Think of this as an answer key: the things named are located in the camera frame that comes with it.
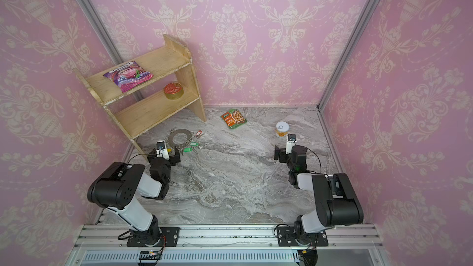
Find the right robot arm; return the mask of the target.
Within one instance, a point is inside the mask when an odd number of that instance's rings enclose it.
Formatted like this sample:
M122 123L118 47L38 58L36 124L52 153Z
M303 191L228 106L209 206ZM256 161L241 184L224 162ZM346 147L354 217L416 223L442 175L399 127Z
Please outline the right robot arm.
M309 171L307 151L300 145L290 151L275 147L274 160L288 166L289 183L294 188L314 195L315 210L297 217L290 237L303 246L324 246L327 229L362 224L364 212L348 175Z

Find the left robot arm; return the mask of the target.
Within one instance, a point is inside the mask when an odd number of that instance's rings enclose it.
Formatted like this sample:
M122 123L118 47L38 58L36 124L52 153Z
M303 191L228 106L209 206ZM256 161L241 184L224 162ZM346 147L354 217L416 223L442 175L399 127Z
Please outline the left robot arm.
M166 149L148 155L150 173L141 164L112 163L89 187L87 200L116 214L129 230L118 236L128 247L177 246L180 228L161 228L156 215L149 213L137 194L150 200L163 200L169 191L171 168L181 162L178 150L168 155Z

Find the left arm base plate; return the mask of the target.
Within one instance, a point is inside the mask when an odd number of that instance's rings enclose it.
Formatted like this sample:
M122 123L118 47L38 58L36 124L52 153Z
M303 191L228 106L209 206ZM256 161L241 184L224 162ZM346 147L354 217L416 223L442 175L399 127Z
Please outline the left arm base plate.
M174 248L179 240L180 227L160 227L156 233L132 230L127 241L127 247L165 247Z

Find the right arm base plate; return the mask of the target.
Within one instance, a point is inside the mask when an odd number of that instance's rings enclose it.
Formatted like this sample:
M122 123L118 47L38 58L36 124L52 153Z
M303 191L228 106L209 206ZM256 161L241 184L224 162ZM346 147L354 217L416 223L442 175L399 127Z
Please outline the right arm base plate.
M325 247L329 242L325 232L305 233L286 224L278 224L273 234L278 240L280 247L301 246L306 248Z

